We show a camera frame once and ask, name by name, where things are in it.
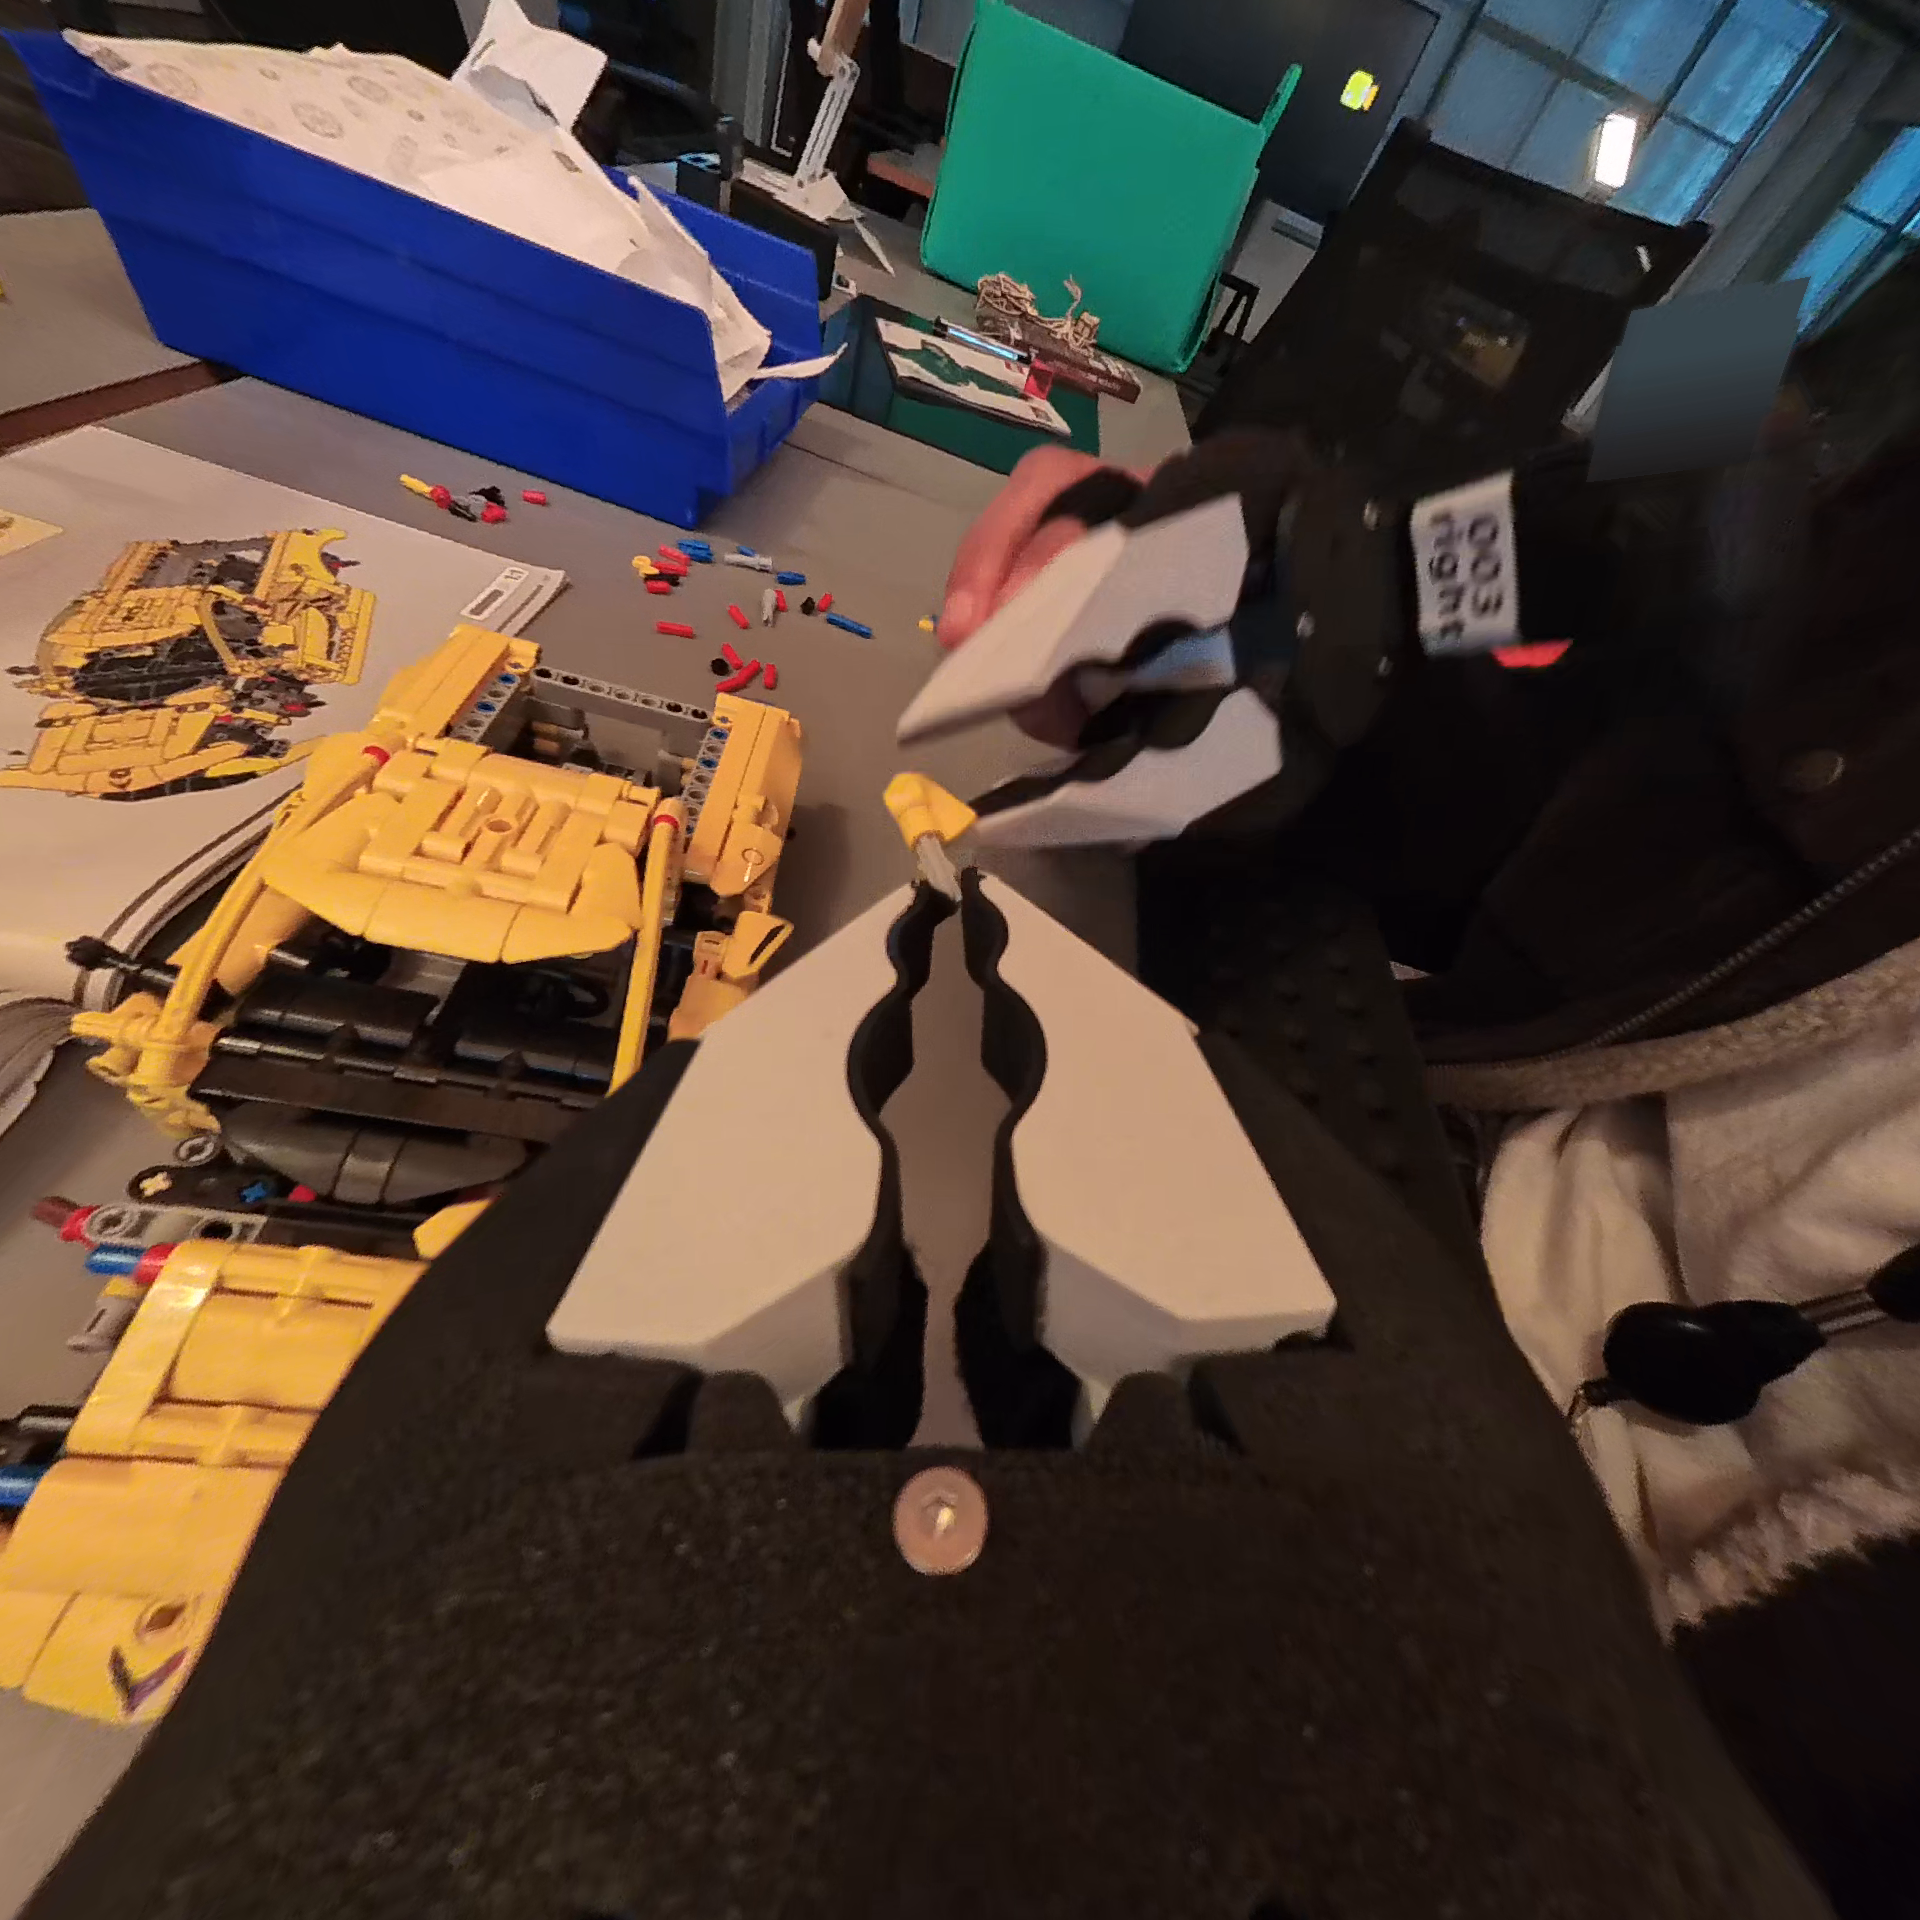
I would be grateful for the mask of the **green folding board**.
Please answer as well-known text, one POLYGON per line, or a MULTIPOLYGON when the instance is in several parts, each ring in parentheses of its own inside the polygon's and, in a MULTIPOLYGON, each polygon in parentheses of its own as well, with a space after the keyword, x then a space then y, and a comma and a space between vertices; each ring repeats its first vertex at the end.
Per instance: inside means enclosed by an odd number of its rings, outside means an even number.
POLYGON ((1288 71, 1259 119, 1187 96, 1009 3, 957 62, 920 265, 948 286, 1077 279, 1098 347, 1186 371, 1205 336, 1288 71))

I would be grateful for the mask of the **yellow angled toy piece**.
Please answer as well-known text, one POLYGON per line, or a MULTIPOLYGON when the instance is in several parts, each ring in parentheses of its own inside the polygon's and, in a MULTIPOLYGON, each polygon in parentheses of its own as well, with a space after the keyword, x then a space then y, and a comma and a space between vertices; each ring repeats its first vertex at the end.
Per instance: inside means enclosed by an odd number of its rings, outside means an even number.
POLYGON ((926 848, 963 840, 976 813, 948 786, 926 772, 894 772, 882 786, 882 806, 894 817, 904 848, 919 859, 926 848))

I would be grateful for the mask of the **toy car instruction booklet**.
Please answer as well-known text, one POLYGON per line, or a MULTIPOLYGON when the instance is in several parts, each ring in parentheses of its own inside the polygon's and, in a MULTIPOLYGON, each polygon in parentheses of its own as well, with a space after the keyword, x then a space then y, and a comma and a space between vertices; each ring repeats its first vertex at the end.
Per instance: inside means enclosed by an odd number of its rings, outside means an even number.
POLYGON ((67 944, 140 949, 219 888, 310 752, 459 621, 525 633, 567 574, 104 424, 4 457, 4 1126, 75 1008, 67 944))

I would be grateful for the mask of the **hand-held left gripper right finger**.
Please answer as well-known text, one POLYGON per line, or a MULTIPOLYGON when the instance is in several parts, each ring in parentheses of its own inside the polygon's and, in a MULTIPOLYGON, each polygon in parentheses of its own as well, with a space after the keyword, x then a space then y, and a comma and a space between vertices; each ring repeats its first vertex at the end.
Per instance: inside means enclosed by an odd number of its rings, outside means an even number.
POLYGON ((988 1448, 1069 1448, 1134 1376, 1331 1324, 1331 1286, 1197 1028, 1009 884, 963 872, 981 1070, 1006 1100, 957 1369, 988 1448))

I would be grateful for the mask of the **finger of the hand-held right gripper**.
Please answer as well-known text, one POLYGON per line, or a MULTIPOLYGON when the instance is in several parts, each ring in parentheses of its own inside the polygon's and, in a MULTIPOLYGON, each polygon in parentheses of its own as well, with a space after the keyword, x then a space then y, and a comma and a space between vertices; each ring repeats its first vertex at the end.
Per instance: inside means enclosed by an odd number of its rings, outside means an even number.
POLYGON ((1214 496, 1138 528, 1103 524, 1051 558, 901 711, 915 746, 1017 717, 1082 667, 1118 673, 1226 626, 1248 568, 1243 510, 1214 496))
POLYGON ((986 848, 1165 842, 1270 786, 1284 770, 1284 728, 1259 690, 1149 701, 1120 730, 1064 770, 1018 776, 975 801, 986 848))

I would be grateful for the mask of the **person's right hand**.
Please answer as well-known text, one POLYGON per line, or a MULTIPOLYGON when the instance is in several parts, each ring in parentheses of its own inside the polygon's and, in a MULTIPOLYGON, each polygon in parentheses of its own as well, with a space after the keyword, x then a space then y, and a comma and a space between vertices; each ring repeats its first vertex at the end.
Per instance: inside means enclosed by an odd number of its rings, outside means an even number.
POLYGON ((1154 466, 1115 466, 1072 446, 1030 449, 961 537, 934 614, 947 650, 1018 593, 1051 558, 1079 540, 1092 510, 1120 510, 1154 466))

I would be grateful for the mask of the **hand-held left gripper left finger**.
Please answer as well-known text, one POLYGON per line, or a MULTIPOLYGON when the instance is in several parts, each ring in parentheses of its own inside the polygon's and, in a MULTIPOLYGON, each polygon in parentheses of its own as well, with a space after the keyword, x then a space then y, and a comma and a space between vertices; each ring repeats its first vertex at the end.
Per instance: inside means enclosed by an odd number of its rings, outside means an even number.
POLYGON ((927 1291, 887 1100, 915 1065, 939 888, 873 902, 693 1045, 550 1316, 575 1356, 743 1371, 826 1448, 901 1448, 927 1291))

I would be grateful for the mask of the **green cutting mat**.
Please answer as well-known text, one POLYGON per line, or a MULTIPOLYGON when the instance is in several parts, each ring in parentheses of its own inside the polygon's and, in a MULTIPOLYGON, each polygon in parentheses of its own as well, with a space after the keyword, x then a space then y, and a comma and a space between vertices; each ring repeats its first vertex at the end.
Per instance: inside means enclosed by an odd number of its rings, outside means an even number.
POLYGON ((853 294, 823 319, 823 347, 831 353, 831 368, 819 376, 823 403, 996 474, 1009 474, 1023 453, 1051 444, 1102 453, 1092 396, 1056 390, 1048 416, 1009 419, 968 403, 968 395, 934 396, 896 382, 874 336, 880 315, 975 329, 970 324, 932 319, 873 294, 853 294))

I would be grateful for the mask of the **yellow toy brick car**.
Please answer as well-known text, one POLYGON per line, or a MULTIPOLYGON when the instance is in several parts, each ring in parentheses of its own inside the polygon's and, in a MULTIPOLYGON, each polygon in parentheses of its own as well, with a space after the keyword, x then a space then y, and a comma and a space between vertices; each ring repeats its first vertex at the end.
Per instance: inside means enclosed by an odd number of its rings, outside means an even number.
POLYGON ((4 1692, 144 1727, 319 1410, 428 1262, 667 1039, 756 993, 803 721, 459 626, 324 738, 204 926, 69 1031, 177 1143, 40 1214, 101 1282, 76 1406, 4 1420, 4 1692))

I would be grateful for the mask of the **crumpled white printed paper bags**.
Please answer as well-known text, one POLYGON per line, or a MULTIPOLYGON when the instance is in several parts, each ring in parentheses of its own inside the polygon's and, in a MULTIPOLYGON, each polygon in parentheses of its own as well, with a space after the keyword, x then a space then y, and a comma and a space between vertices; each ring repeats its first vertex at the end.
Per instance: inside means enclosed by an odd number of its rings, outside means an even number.
POLYGON ((787 358, 657 192, 621 190, 573 127, 609 55, 489 3, 453 78, 394 52, 278 52, 63 33, 91 67, 204 110, 283 149, 329 159, 489 227, 693 304, 718 347, 722 396, 806 379, 838 353, 787 358))

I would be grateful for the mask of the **blue storage bin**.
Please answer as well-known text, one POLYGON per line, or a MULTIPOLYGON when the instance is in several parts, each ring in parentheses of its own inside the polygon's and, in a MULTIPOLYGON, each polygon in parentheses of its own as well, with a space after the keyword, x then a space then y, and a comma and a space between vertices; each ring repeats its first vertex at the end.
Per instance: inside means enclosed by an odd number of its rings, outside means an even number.
POLYGON ((724 396, 695 304, 6 37, 164 347, 687 531, 819 396, 724 396))

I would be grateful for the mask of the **white shirt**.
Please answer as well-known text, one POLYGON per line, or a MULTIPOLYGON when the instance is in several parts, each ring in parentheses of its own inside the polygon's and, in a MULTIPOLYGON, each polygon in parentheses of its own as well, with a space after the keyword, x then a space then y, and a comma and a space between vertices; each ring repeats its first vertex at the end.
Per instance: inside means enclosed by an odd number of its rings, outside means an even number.
POLYGON ((1663 1631, 1916 1534, 1916 1324, 1842 1337, 1725 1427, 1572 1410, 1620 1309, 1818 1298, 1916 1253, 1916 941, 1777 1008, 1507 1090, 1480 1253, 1663 1631))

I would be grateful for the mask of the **perforated panel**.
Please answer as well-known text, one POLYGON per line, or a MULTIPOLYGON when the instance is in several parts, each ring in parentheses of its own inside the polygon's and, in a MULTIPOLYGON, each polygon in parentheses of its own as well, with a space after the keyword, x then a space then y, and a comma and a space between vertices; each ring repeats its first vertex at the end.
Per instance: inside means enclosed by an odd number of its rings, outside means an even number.
POLYGON ((1138 976, 1229 1036, 1465 1264, 1476 1214, 1371 912, 1274 842, 1134 861, 1138 976))

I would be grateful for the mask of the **green white board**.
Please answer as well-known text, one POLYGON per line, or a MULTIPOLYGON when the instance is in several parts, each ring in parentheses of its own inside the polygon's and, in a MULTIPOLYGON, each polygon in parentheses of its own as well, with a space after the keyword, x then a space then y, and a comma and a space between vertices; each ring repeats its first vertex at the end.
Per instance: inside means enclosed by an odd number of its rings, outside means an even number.
POLYGON ((1138 379, 1103 358, 1069 363, 968 328, 891 315, 874 319, 874 336, 896 382, 934 396, 968 395, 968 403, 1009 419, 1048 416, 1056 390, 1138 402, 1138 379))

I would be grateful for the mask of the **small wooden model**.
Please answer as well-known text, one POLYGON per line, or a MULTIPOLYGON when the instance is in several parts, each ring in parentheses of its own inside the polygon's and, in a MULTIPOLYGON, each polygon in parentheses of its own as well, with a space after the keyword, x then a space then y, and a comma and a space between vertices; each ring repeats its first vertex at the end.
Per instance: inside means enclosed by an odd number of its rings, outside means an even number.
POLYGON ((1064 279, 1064 309, 1044 313, 1036 290, 1013 273, 981 273, 975 286, 975 329, 1056 358, 1085 358, 1098 353, 1102 319, 1085 313, 1085 290, 1064 279))

